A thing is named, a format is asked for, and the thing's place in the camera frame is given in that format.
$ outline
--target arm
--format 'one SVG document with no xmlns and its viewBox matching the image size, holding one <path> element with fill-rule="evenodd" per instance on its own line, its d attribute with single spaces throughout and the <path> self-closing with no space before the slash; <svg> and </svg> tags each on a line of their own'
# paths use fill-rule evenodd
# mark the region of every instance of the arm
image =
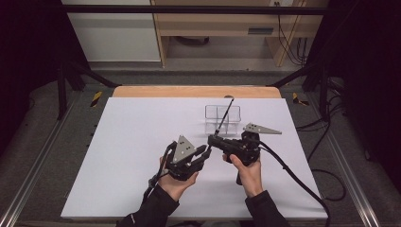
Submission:
<svg viewBox="0 0 401 227">
<path fill-rule="evenodd" d="M 183 182 L 166 174 L 159 179 L 158 184 L 139 210 L 124 217 L 116 227 L 166 226 L 168 216 L 180 205 L 181 195 L 186 188 L 195 183 L 197 176 L 198 172 Z"/>
<path fill-rule="evenodd" d="M 233 154 L 230 155 L 230 159 L 238 169 L 239 177 L 247 195 L 245 203 L 253 217 L 254 225 L 256 227 L 289 226 L 287 220 L 277 210 L 268 191 L 263 190 L 260 159 L 249 166 L 244 166 L 241 160 Z"/>
</svg>

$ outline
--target aluminum rail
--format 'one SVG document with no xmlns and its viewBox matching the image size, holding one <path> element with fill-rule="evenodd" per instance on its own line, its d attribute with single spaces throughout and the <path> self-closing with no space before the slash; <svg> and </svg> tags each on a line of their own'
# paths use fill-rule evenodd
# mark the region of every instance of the aluminum rail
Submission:
<svg viewBox="0 0 401 227">
<path fill-rule="evenodd" d="M 318 101 L 310 94 L 306 94 L 308 99 L 311 100 L 312 107 L 316 115 L 320 115 L 318 108 Z M 341 147 L 336 140 L 333 132 L 329 130 L 327 134 L 327 142 L 331 147 L 333 158 L 339 168 L 341 176 L 343 177 L 344 183 L 348 189 L 351 198 L 354 201 L 354 205 L 359 212 L 360 218 L 366 227 L 380 227 L 380 223 L 375 215 L 371 204 L 369 203 L 362 187 L 357 181 L 357 176 L 348 164 L 344 154 L 342 153 Z"/>
<path fill-rule="evenodd" d="M 44 168 L 44 164 L 48 155 L 51 152 L 54 142 L 56 141 L 66 119 L 68 118 L 68 115 L 70 114 L 71 110 L 73 109 L 79 98 L 80 95 L 78 93 L 73 93 L 70 97 L 70 103 L 67 112 L 61 120 L 58 120 L 55 123 L 55 126 L 47 137 L 47 140 L 45 141 L 44 146 L 42 147 L 38 157 L 36 158 L 35 163 L 26 175 L 23 184 L 21 185 L 16 196 L 9 205 L 7 211 L 0 218 L 0 227 L 12 227 L 16 223 L 17 218 L 20 216 L 21 211 L 23 210 L 27 200 L 29 199 L 29 196 L 33 191 L 36 182 L 39 180 L 41 172 Z"/>
</svg>

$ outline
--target black sleeve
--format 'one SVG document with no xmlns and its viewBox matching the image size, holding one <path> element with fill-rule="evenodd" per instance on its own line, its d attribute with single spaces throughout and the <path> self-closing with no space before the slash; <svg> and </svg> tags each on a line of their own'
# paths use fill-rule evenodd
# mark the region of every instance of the black sleeve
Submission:
<svg viewBox="0 0 401 227">
<path fill-rule="evenodd" d="M 277 210 L 268 191 L 245 200 L 256 227 L 288 227 L 287 220 Z"/>
<path fill-rule="evenodd" d="M 147 201 L 135 213 L 124 217 L 116 227 L 166 226 L 167 218 L 180 204 L 157 185 Z"/>
</svg>

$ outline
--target hand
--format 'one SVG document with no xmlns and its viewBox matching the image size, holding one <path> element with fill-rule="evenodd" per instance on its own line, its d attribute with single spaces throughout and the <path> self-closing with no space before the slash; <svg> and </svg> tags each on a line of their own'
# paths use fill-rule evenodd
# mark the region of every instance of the hand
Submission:
<svg viewBox="0 0 401 227">
<path fill-rule="evenodd" d="M 198 177 L 199 172 L 195 172 L 192 176 L 186 180 L 178 181 L 171 177 L 169 174 L 161 177 L 159 179 L 158 184 L 163 188 L 163 190 L 174 200 L 178 201 L 180 197 L 183 195 L 183 192 L 186 188 L 193 185 Z"/>
<path fill-rule="evenodd" d="M 230 155 L 230 160 L 233 165 L 238 169 L 239 178 L 241 178 L 242 185 L 245 189 L 245 194 L 251 198 L 263 192 L 262 187 L 262 174 L 260 158 L 256 162 L 251 163 L 249 166 L 244 166 L 241 160 L 234 154 Z"/>
</svg>

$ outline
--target triangular metal bracket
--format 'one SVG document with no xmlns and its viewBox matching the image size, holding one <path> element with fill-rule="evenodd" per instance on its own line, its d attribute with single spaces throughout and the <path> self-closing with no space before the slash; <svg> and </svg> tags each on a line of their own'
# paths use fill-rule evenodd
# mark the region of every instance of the triangular metal bracket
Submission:
<svg viewBox="0 0 401 227">
<path fill-rule="evenodd" d="M 243 129 L 244 131 L 250 131 L 255 133 L 263 133 L 263 134 L 282 134 L 280 131 L 272 130 L 266 127 L 258 126 L 253 123 L 249 123 Z"/>
<path fill-rule="evenodd" d="M 176 150 L 174 152 L 172 163 L 177 164 L 181 160 L 194 154 L 196 151 L 197 150 L 195 149 L 195 147 L 183 135 L 180 135 L 177 142 Z"/>
</svg>

